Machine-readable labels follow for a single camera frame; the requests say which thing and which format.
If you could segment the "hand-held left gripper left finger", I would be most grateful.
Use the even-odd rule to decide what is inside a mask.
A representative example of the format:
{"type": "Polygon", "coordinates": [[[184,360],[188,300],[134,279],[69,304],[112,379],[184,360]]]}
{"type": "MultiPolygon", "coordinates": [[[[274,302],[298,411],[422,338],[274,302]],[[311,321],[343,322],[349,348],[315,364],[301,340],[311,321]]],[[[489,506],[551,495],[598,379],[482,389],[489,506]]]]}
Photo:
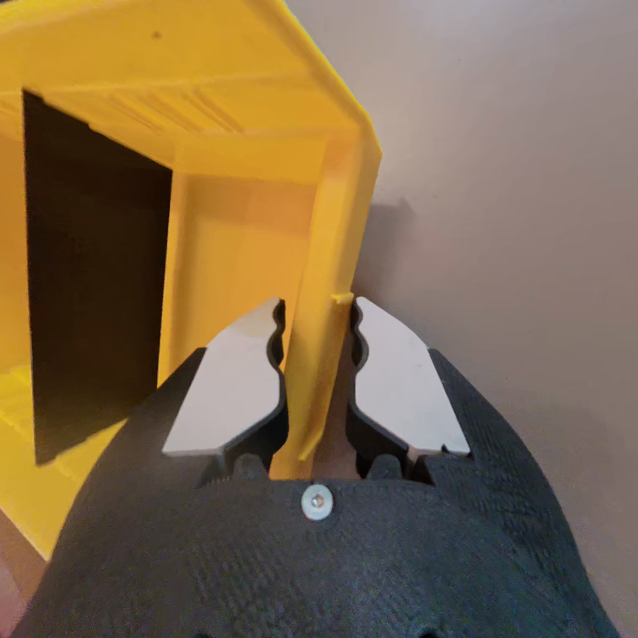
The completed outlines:
{"type": "Polygon", "coordinates": [[[281,416],[286,441],[280,369],[284,328],[285,302],[271,297],[209,342],[164,442],[164,455],[228,457],[281,416]]]}

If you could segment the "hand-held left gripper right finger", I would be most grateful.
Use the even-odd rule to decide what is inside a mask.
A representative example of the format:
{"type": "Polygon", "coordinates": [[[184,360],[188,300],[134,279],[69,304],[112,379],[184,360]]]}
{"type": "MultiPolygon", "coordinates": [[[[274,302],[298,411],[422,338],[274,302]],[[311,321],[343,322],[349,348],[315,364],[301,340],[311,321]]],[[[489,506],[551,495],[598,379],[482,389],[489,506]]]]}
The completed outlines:
{"type": "Polygon", "coordinates": [[[359,456],[470,454],[425,342],[365,297],[352,306],[348,441],[359,456]]]}

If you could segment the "yellow plastic bin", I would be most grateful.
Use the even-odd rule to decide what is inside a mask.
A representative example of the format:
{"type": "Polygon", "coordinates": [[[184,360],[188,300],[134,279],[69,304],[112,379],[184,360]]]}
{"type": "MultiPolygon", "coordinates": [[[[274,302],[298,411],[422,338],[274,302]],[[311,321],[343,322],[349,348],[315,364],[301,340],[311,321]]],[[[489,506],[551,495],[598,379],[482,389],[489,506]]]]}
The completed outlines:
{"type": "Polygon", "coordinates": [[[36,464],[24,91],[172,172],[156,388],[284,300],[290,425],[270,475],[309,477],[381,161],[366,111],[284,1],[2,1],[1,511],[49,560],[133,425],[132,409],[36,464]]]}

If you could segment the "black bin divider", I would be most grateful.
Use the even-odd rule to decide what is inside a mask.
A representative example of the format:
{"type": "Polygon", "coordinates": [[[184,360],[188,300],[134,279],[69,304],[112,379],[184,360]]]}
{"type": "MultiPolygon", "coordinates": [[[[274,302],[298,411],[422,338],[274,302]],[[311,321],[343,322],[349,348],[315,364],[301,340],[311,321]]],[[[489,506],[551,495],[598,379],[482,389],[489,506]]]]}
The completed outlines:
{"type": "Polygon", "coordinates": [[[156,388],[172,172],[22,94],[35,461],[156,388]]]}

